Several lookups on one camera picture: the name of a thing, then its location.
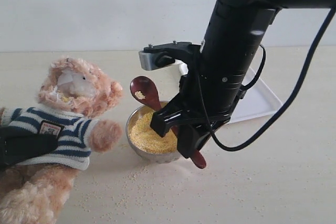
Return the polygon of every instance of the red spoon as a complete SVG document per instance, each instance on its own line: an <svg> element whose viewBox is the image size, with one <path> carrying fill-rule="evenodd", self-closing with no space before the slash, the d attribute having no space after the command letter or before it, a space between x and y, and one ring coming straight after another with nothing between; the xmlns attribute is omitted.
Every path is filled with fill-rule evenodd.
<svg viewBox="0 0 336 224"><path fill-rule="evenodd" d="M130 90L132 96L140 103L150 107L154 111L159 111L162 107L160 104L158 89L155 83L146 76L138 76L131 81ZM177 136L179 128L172 127L172 131ZM206 167L206 162L203 155L195 150L194 154L190 157L193 163L200 169Z"/></svg>

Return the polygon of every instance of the teddy bear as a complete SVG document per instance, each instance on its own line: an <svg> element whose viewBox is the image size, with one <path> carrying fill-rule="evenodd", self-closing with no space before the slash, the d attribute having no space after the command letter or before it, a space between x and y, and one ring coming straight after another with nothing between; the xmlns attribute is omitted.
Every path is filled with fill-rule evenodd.
<svg viewBox="0 0 336 224"><path fill-rule="evenodd" d="M91 152L112 150L121 126L97 118L120 102L122 86L97 65L61 57L31 108L0 108L0 126L17 132L50 134L57 148L20 162L0 174L1 224L55 224L74 181L89 166Z"/></svg>

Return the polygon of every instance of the white plate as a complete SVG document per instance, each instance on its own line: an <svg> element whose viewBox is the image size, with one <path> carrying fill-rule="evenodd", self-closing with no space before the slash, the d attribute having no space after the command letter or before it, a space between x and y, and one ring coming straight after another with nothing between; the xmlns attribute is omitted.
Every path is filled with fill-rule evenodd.
<svg viewBox="0 0 336 224"><path fill-rule="evenodd" d="M179 68L181 75L188 73L188 68L185 63L180 64ZM255 74L253 69L249 68L243 80L243 84L248 84ZM259 78L256 84L246 92L245 97L239 101L229 123L237 123L273 115L281 106L282 102L280 99L263 80Z"/></svg>

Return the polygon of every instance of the stainless steel bowl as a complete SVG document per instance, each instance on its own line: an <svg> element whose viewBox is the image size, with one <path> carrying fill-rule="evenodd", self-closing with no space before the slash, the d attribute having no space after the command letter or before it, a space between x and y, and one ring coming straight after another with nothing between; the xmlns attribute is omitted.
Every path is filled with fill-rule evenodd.
<svg viewBox="0 0 336 224"><path fill-rule="evenodd" d="M167 101L160 101L161 106L165 106L168 102ZM148 106L141 106L139 108L137 108L128 118L127 123L126 123L126 135L127 135L127 140L128 143L130 144L130 146L132 147L132 149L143 159L145 160L149 160L151 162L154 163L159 163L159 164L163 164L163 163L170 163L173 161L178 160L181 157L181 154L176 151L176 152L172 152L172 153L165 153L165 154L153 154L153 153L148 153L145 152L139 148L137 148L131 138L130 138L130 132L133 128L133 126L135 125L135 123L137 122L138 119L140 119L142 116L144 116L146 113L152 112L153 110L151 108L149 108Z"/></svg>

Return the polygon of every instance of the blue and white striped shirt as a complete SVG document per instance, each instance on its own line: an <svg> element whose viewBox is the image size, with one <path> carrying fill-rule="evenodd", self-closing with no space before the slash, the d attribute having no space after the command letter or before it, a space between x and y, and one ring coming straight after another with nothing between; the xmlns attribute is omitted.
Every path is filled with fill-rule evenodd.
<svg viewBox="0 0 336 224"><path fill-rule="evenodd" d="M98 119L86 119L82 114L51 109L40 104L29 109L5 109L1 126L33 134L58 136L58 147L53 152L28 159L19 165L58 163L75 169L88 168L91 149L89 135Z"/></svg>

